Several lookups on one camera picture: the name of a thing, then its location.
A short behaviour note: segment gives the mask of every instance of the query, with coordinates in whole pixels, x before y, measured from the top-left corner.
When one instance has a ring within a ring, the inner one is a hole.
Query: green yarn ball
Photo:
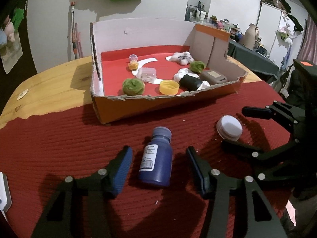
[[[144,83],[139,79],[126,79],[122,83],[122,91],[128,96],[142,95],[144,92]]]
[[[192,72],[202,73],[202,71],[206,68],[206,65],[201,61],[193,61],[189,65],[189,69]]]

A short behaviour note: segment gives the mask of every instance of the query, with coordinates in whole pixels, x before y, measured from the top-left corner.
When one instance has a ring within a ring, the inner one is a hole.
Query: green tablecloth
[[[267,83],[277,80],[278,66],[257,52],[230,40],[228,55],[242,63]]]

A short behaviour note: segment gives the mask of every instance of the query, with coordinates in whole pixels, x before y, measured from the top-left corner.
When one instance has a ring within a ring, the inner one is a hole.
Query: red tablecloth
[[[194,146],[212,167],[228,176],[250,175],[247,163],[220,149],[222,139],[215,124],[224,114],[236,116],[244,124],[242,142],[266,151],[276,148],[288,141],[287,131],[273,120],[240,115],[243,106],[264,107],[273,100],[281,101],[269,85],[256,82],[243,84],[238,94],[135,116],[111,126],[99,124],[92,105],[15,119],[0,130],[0,171],[7,174],[12,196],[8,220],[20,238],[30,237],[44,205],[65,176],[89,176],[129,145],[134,158],[126,185],[109,205],[115,237],[199,237],[208,202],[195,192],[186,148]],[[147,189],[137,179],[143,148],[156,126],[172,131],[171,185],[163,190]],[[265,194],[280,215],[289,192]],[[233,222],[231,203],[227,237],[232,236]]]

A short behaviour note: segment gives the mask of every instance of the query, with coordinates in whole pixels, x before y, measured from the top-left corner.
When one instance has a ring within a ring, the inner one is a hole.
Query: white device
[[[8,186],[7,176],[0,172],[0,211],[5,217],[5,212],[11,207],[12,200]]]

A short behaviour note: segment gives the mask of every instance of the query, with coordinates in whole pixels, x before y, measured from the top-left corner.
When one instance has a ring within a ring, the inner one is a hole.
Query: curtain
[[[297,58],[317,64],[317,26],[310,15],[308,15],[307,19],[303,46]]]

